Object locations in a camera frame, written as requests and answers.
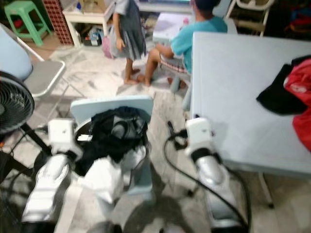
black garment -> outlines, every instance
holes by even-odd
[[[143,143],[146,132],[147,123],[135,108],[121,107],[92,117],[89,135],[93,137],[82,145],[84,154],[78,161],[82,175],[99,158],[109,156],[120,162],[129,150]]]
[[[307,106],[284,88],[284,81],[294,66],[309,58],[311,55],[298,57],[292,60],[291,65],[285,64],[273,83],[262,91],[256,100],[266,109],[280,115],[301,114],[306,111]]]

boy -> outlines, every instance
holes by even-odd
[[[212,13],[219,2],[220,0],[190,0],[190,5],[195,13],[195,22],[183,27],[178,36],[172,40],[170,47],[157,44],[150,51],[145,75],[140,74],[138,80],[144,82],[146,86],[150,86],[153,72],[159,63],[181,73],[191,73],[193,33],[227,32],[227,25],[223,19]],[[174,58],[175,55],[183,56],[183,59]]]

electric fan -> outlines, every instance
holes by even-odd
[[[51,149],[26,123],[34,109],[34,99],[25,84],[13,75],[0,71],[0,135],[21,128],[46,155],[50,155]],[[11,155],[0,151],[0,168],[4,171],[0,177],[1,183],[13,168],[23,171],[26,167]]]

green plastic stool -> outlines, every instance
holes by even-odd
[[[36,11],[41,20],[41,23],[32,22],[29,16],[29,13],[32,10]],[[42,15],[32,1],[14,1],[9,5],[5,6],[4,11],[14,33],[21,38],[32,38],[37,46],[43,45],[41,35],[45,31],[48,31],[48,33],[51,34],[51,31],[48,28],[46,22],[44,21]],[[18,29],[15,28],[11,16],[20,16],[24,22],[24,25]],[[25,27],[29,33],[21,33],[25,29]]]

red brick pillar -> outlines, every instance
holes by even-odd
[[[63,45],[73,45],[60,0],[43,0],[43,4],[48,12],[60,43]]]

